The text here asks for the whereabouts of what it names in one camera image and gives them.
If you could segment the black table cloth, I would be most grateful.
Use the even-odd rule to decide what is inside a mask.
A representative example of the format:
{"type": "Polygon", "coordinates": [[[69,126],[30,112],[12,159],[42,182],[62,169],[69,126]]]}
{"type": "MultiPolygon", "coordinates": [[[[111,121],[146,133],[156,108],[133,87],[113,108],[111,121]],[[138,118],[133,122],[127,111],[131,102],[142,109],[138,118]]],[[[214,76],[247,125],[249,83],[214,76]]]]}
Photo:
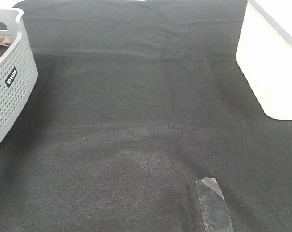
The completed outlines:
{"type": "Polygon", "coordinates": [[[0,145],[0,232],[292,232],[292,121],[235,60],[244,0],[17,4],[38,69],[0,145]]]}

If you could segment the clear adhesive tape strip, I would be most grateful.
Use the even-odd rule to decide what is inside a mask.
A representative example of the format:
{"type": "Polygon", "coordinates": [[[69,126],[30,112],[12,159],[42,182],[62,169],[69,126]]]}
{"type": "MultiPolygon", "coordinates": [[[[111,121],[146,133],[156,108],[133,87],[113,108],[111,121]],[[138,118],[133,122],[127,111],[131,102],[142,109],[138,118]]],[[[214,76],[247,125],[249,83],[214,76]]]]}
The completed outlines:
{"type": "Polygon", "coordinates": [[[216,179],[204,177],[196,185],[205,231],[233,232],[228,207],[216,179]]]}

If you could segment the grey perforated laundry basket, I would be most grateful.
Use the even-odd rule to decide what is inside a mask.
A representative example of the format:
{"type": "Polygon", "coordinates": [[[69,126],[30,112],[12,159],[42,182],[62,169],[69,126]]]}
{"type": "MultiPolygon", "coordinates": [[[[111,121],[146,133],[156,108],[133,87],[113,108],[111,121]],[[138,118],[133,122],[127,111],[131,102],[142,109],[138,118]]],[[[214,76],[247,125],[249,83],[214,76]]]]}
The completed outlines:
{"type": "Polygon", "coordinates": [[[0,37],[12,39],[12,44],[0,56],[0,144],[9,132],[38,78],[38,70],[23,23],[23,10],[0,9],[0,37]]]}

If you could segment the white plastic basket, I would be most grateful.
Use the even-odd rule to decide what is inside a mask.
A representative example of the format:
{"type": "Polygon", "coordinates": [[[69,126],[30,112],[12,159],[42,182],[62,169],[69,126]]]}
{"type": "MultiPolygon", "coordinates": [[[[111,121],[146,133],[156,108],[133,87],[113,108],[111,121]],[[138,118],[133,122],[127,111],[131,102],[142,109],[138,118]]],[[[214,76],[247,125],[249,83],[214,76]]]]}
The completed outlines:
{"type": "Polygon", "coordinates": [[[236,61],[264,113],[292,120],[292,0],[249,0],[236,61]]]}

